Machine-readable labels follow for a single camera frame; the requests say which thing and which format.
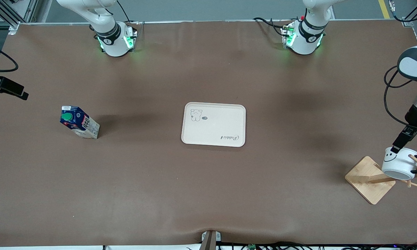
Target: gray floor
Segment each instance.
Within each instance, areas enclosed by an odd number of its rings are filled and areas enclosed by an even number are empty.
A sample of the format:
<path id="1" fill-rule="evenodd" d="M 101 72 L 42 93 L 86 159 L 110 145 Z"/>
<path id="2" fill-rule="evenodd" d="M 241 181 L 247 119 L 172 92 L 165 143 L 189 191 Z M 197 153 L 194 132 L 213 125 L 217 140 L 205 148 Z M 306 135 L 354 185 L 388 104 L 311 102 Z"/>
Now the gray floor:
<path id="1" fill-rule="evenodd" d="M 60 6 L 56 0 L 40 0 L 48 11 L 39 13 L 38 20 L 50 23 L 85 22 L 78 14 Z M 301 0 L 120 0 L 130 19 L 135 21 L 213 21 L 229 19 L 290 19 L 304 14 Z M 407 15 L 417 0 L 397 0 L 396 12 L 399 17 Z M 126 20 L 123 11 L 116 4 L 108 8 L 116 20 Z M 336 19 L 383 19 L 377 0 L 348 0 L 334 5 Z M 417 33 L 417 21 L 414 22 Z M 6 32 L 0 31 L 0 48 Z"/>

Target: milk carton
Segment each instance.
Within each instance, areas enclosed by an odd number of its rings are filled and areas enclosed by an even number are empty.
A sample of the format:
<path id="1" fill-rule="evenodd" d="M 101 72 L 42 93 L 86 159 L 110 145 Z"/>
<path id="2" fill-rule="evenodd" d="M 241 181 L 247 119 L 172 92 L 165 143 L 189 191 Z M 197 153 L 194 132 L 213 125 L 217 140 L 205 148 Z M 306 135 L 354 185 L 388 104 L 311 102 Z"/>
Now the milk carton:
<path id="1" fill-rule="evenodd" d="M 97 139 L 100 125 L 76 106 L 62 106 L 60 122 L 81 138 Z"/>

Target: table surface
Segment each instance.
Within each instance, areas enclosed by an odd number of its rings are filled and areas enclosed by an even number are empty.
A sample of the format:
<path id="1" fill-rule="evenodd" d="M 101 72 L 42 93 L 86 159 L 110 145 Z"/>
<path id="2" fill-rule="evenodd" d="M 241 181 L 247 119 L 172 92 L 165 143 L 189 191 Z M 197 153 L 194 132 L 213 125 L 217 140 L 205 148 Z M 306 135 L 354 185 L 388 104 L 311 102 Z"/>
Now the table surface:
<path id="1" fill-rule="evenodd" d="M 417 188 L 397 183 L 374 206 L 344 178 L 365 155 L 380 163 L 403 128 L 382 79 L 413 31 L 390 20 L 326 31 L 300 56 L 255 22 L 148 24 L 136 52 L 111 58 L 87 26 L 21 25 L 3 48 L 20 65 L 3 75 L 29 99 L 0 95 L 0 245 L 185 244 L 205 230 L 225 242 L 417 242 Z M 416 93 L 391 90 L 393 113 Z M 245 106 L 245 145 L 183 144 L 191 101 Z M 99 139 L 59 123 L 64 105 L 100 123 Z"/>

